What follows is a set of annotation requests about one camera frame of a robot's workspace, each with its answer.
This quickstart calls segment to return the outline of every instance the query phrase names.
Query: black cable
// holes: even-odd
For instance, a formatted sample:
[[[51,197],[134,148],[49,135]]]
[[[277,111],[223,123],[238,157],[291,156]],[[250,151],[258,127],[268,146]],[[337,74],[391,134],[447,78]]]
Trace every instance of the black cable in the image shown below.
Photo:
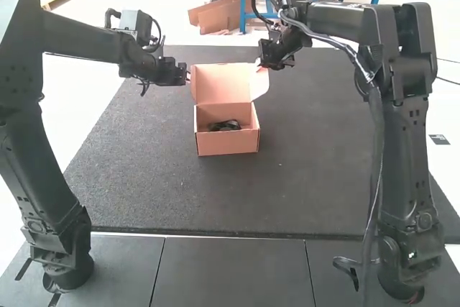
[[[445,79],[445,78],[442,78],[442,77],[436,77],[436,79],[439,79],[440,81],[444,81],[444,82],[447,82],[447,83],[452,83],[452,84],[455,84],[456,86],[460,86],[460,83],[459,82],[454,82],[454,81],[451,81],[449,79]]]
[[[157,26],[158,38],[156,38],[154,36],[151,36],[150,39],[151,39],[151,41],[154,42],[154,45],[147,46],[147,47],[144,48],[144,50],[146,52],[148,52],[148,53],[154,53],[161,45],[161,39],[162,39],[162,37],[161,37],[161,27],[160,27],[160,24],[158,23],[158,21],[155,18],[150,17],[150,19]]]
[[[359,58],[358,53],[355,52],[355,50],[350,45],[347,45],[346,43],[339,42],[339,41],[333,39],[332,37],[330,37],[329,35],[319,34],[317,32],[314,32],[306,24],[304,24],[302,22],[299,22],[299,21],[296,21],[295,19],[289,18],[287,16],[287,14],[285,13],[285,11],[287,11],[287,10],[280,10],[278,12],[278,15],[279,15],[279,17],[281,18],[282,21],[284,21],[284,22],[286,22],[288,24],[291,24],[294,27],[299,28],[307,36],[309,36],[309,37],[311,37],[313,39],[320,40],[322,42],[330,44],[332,47],[335,47],[335,48],[337,48],[339,50],[343,50],[348,55],[348,58],[350,59],[351,63],[354,65],[354,67],[357,68],[362,73],[362,75],[364,76],[364,78],[366,79],[366,81],[368,83],[370,83],[374,79],[375,74],[366,67],[364,62]]]
[[[256,0],[251,0],[251,8],[252,8],[252,11],[254,12],[254,14],[256,15],[256,17],[257,17],[258,19],[260,19],[262,22],[264,22],[267,26],[268,26],[268,25],[274,25],[274,24],[275,24],[272,20],[263,17],[263,16],[259,13],[259,11],[257,10],[257,7],[256,7]]]
[[[376,127],[372,158],[371,191],[369,196],[371,206],[369,208],[366,230],[362,241],[361,263],[359,263],[362,266],[362,305],[363,307],[366,307],[369,302],[370,294],[368,286],[369,267],[372,264],[372,243],[377,230],[377,217],[381,199],[380,189],[382,187],[383,150],[385,147],[385,122],[383,119],[382,96],[377,84],[374,82],[375,73],[364,64],[358,53],[350,45],[339,42],[328,35],[314,32],[306,24],[289,18],[285,11],[288,10],[279,10],[278,12],[282,21],[299,28],[304,32],[304,34],[313,39],[326,42],[332,47],[343,50],[348,55],[351,63],[362,73],[363,77],[371,86],[369,90],[369,108]],[[346,258],[341,258],[341,260],[349,264],[357,263],[356,261],[348,260]]]
[[[460,61],[455,61],[455,60],[442,59],[442,58],[438,58],[438,60],[447,61],[448,63],[460,64]]]

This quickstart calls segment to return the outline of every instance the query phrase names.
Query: robotic arm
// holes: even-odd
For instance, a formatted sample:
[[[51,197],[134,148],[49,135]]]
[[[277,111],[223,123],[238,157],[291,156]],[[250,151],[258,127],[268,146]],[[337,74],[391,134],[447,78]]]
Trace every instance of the robotic arm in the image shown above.
[[[356,290],[366,289],[372,238],[377,230],[378,278],[402,302],[417,303],[423,279],[440,265],[443,230],[430,190],[426,150],[428,95],[436,78],[436,49],[427,4],[364,5],[277,0],[287,25],[278,40],[260,40],[262,66],[294,66],[294,52],[315,38],[345,51],[354,82],[376,124],[369,219],[362,262],[334,258]],[[358,52],[335,37],[359,43]],[[358,281],[353,266],[362,267]]]
[[[186,65],[163,57],[147,14],[108,12],[96,28],[41,9],[40,0],[0,0],[0,173],[22,212],[31,258],[43,264],[44,287],[65,292],[93,272],[91,220],[69,189],[43,128],[42,54],[119,65],[144,86],[185,85]],[[109,29],[110,16],[121,29]]]

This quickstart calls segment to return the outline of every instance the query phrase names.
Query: flattened cardboard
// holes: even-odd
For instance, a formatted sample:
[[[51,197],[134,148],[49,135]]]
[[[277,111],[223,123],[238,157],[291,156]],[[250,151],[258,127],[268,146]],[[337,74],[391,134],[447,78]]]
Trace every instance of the flattened cardboard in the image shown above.
[[[200,27],[200,34],[211,34],[239,27],[241,0],[218,0],[188,10],[190,23]],[[246,0],[246,12],[251,12],[251,0]]]
[[[191,67],[195,99],[194,130],[199,156],[259,150],[260,125],[252,102],[269,88],[268,71],[255,64],[208,64]],[[209,132],[209,124],[235,119],[241,130]]]
[[[198,26],[199,21],[198,21],[198,14],[200,12],[208,11],[211,9],[215,9],[216,7],[229,4],[235,0],[218,0],[218,1],[212,1],[211,3],[204,4],[202,6],[196,7],[194,9],[188,10],[188,18],[190,20],[190,24],[194,25],[195,27]]]

